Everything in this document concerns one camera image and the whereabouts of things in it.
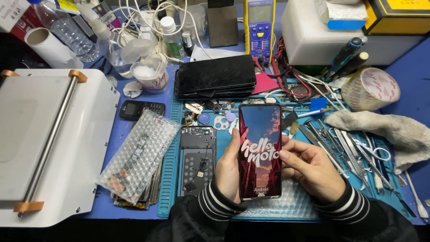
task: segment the small black bottle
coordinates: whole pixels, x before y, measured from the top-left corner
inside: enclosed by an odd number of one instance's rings
[[[194,45],[193,40],[191,39],[191,33],[189,31],[184,31],[182,33],[182,43],[184,43],[185,54],[190,57],[193,53]]]

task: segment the bubble wrap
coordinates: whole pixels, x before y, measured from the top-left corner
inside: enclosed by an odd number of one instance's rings
[[[143,110],[95,183],[136,205],[179,128],[178,123]]]
[[[282,181],[282,196],[243,202],[248,209],[237,217],[317,218],[309,193],[292,179]]]

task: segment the hand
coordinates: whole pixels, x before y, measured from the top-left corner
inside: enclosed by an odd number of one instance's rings
[[[345,192],[344,180],[322,148],[290,140],[282,147],[279,157],[290,167],[283,169],[283,177],[294,177],[321,202],[335,202]]]
[[[231,132],[231,142],[215,168],[215,184],[226,198],[239,204],[239,155],[240,136],[237,129]]]

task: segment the white cloth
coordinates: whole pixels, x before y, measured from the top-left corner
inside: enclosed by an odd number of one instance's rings
[[[396,175],[430,158],[430,129],[415,119],[344,109],[326,117],[325,122],[342,130],[361,130],[385,137],[394,146]]]

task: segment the tape roll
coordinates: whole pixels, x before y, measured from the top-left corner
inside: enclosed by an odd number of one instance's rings
[[[24,36],[28,44],[54,69],[82,69],[83,63],[46,28],[34,28]]]
[[[375,111],[400,98],[396,80],[378,68],[365,68],[343,84],[342,98],[355,111]]]

